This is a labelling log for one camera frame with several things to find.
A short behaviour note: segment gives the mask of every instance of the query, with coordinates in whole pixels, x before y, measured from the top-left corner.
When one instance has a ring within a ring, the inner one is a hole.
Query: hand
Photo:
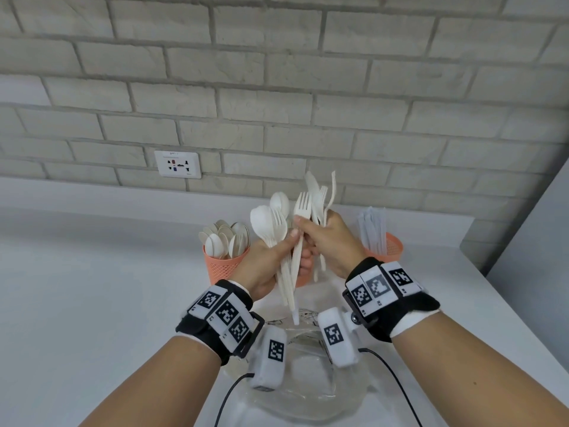
[[[301,233],[293,229],[288,236],[273,248],[267,247],[262,240],[251,244],[247,256],[238,265],[229,280],[247,288],[253,301],[268,295],[275,287],[275,273],[281,267],[281,260],[294,249]],[[304,242],[301,268],[298,275],[309,274],[312,270],[312,253]]]
[[[326,227],[301,216],[294,216],[295,224],[304,231],[307,241],[313,246],[312,254],[323,254],[330,269],[341,278],[348,278],[352,270],[367,258],[363,244],[334,211],[328,211]]]

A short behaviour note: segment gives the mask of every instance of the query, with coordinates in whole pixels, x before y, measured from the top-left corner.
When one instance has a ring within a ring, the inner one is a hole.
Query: white countertop
[[[207,287],[200,227],[7,208],[0,222],[0,425],[76,426],[172,336]],[[449,316],[569,405],[569,374],[458,249],[407,244],[401,262]],[[341,282],[329,283],[299,289],[314,303],[302,306],[330,307],[322,304]],[[445,425],[393,347],[378,347],[423,425]],[[369,362],[379,390],[330,425],[414,425],[391,375]],[[196,425],[211,426],[231,382],[220,374]],[[228,425],[269,417],[234,394]]]

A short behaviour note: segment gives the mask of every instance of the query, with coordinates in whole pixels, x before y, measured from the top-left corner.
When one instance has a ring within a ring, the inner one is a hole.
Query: black cable
[[[217,412],[217,419],[215,420],[215,426],[217,427],[217,424],[219,424],[219,419],[221,418],[221,411],[223,410],[225,403],[227,402],[227,399],[229,398],[229,395],[231,394],[231,391],[233,391],[233,388],[237,387],[237,384],[239,382],[241,382],[243,379],[245,379],[246,377],[253,377],[255,376],[255,373],[245,373],[243,376],[241,376],[239,379],[237,379],[235,381],[235,383],[231,386],[231,388],[229,388],[229,391],[227,391],[227,394],[225,395],[225,398],[223,399],[223,403],[221,404],[221,408],[219,408],[219,412]]]
[[[415,419],[417,420],[417,424],[419,424],[419,427],[423,427],[423,424],[421,424],[421,422],[419,421],[419,417],[417,416],[415,409],[413,409],[413,405],[411,404],[411,402],[409,401],[409,397],[407,396],[407,393],[405,392],[405,390],[403,389],[403,386],[401,385],[401,382],[399,382],[399,379],[397,378],[397,376],[395,375],[395,372],[391,369],[391,367],[389,367],[389,364],[383,359],[381,358],[377,353],[375,353],[374,351],[372,351],[371,349],[367,349],[367,348],[360,348],[358,349],[358,351],[360,352],[369,352],[372,355],[375,355],[377,358],[380,359],[380,361],[385,364],[385,366],[388,368],[388,370],[391,372],[391,374],[393,375],[393,377],[395,378],[395,380],[397,381],[397,385],[399,385],[399,387],[401,388],[401,392],[403,393],[403,395],[405,396],[405,400],[407,400],[407,403],[409,404],[409,407],[411,408],[411,411],[413,412],[413,415],[415,416]]]

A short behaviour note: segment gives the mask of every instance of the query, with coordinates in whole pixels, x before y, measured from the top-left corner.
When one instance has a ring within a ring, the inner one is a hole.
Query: power outlet
[[[202,178],[200,157],[196,152],[154,151],[161,176]]]

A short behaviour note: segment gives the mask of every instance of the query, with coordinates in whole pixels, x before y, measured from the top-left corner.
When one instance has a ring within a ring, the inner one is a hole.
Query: wristband
[[[243,358],[259,334],[264,319],[252,308],[247,290],[219,280],[186,310],[176,332],[193,336],[217,353],[224,366],[231,355]]]
[[[372,257],[361,261],[350,273],[342,295],[370,334],[384,342],[391,342],[393,330],[408,313],[431,312],[440,307],[399,262],[383,263]]]

